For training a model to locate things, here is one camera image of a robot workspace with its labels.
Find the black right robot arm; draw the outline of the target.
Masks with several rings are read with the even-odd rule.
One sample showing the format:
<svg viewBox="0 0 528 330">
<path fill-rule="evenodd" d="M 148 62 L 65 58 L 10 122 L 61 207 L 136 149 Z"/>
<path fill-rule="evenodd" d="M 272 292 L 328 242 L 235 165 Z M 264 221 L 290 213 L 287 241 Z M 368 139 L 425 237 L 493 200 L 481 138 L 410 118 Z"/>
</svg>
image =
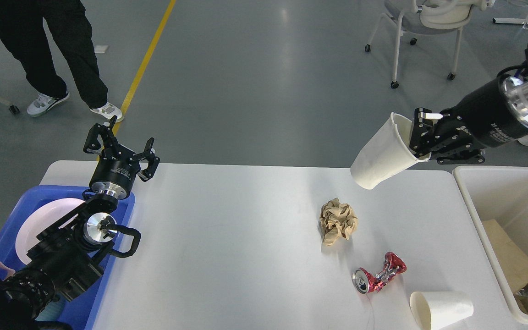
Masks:
<svg viewBox="0 0 528 330">
<path fill-rule="evenodd" d="M 456 106 L 415 109 L 409 150 L 438 164 L 481 164 L 483 149 L 528 135 L 528 45 L 525 61 L 500 71 Z"/>
</svg>

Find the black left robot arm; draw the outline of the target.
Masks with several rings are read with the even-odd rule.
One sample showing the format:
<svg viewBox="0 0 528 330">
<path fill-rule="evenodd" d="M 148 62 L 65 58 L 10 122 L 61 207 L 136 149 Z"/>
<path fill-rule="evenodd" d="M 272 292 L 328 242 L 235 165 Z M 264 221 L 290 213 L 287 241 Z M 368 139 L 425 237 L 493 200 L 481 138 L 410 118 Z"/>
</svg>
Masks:
<svg viewBox="0 0 528 330">
<path fill-rule="evenodd" d="M 69 330 L 67 323 L 37 317 L 56 294 L 73 301 L 93 286 L 104 274 L 107 255 L 128 258 L 138 250 L 141 233 L 118 224 L 111 213 L 130 196 L 136 177 L 154 177 L 160 158 L 152 137 L 140 153 L 119 144 L 116 121 L 114 115 L 88 132 L 83 150 L 99 160 L 84 201 L 37 234 L 23 269 L 0 279 L 0 330 Z"/>
</svg>

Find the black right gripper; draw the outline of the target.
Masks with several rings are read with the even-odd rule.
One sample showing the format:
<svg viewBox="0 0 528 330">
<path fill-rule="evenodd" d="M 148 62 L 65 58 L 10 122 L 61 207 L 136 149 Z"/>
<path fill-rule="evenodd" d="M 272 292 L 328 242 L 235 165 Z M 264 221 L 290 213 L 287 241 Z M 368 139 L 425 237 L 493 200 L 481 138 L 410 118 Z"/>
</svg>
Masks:
<svg viewBox="0 0 528 330">
<path fill-rule="evenodd" d="M 439 150 L 431 150 L 437 122 Z M 528 81 L 500 76 L 440 113 L 417 107 L 409 150 L 417 159 L 431 153 L 439 165 L 482 164 L 482 149 L 497 148 L 526 135 Z"/>
</svg>

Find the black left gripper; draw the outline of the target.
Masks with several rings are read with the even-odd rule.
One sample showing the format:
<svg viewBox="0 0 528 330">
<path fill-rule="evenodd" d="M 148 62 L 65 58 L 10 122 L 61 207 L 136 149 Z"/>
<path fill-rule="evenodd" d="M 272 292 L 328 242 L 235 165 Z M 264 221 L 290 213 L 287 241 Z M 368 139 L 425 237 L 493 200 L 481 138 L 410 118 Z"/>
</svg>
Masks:
<svg viewBox="0 0 528 330">
<path fill-rule="evenodd" d="M 113 134 L 117 116 L 114 115 L 103 125 L 94 124 L 84 142 L 84 152 L 97 154 L 99 160 L 90 180 L 90 190 L 96 194 L 107 194 L 117 200 L 124 200 L 131 194 L 136 176 L 143 182 L 154 177 L 160 158 L 155 154 L 155 139 L 149 138 L 143 152 L 137 154 L 137 160 L 147 161 L 147 167 L 140 169 L 138 162 L 129 161 L 129 152 L 119 144 Z"/>
</svg>

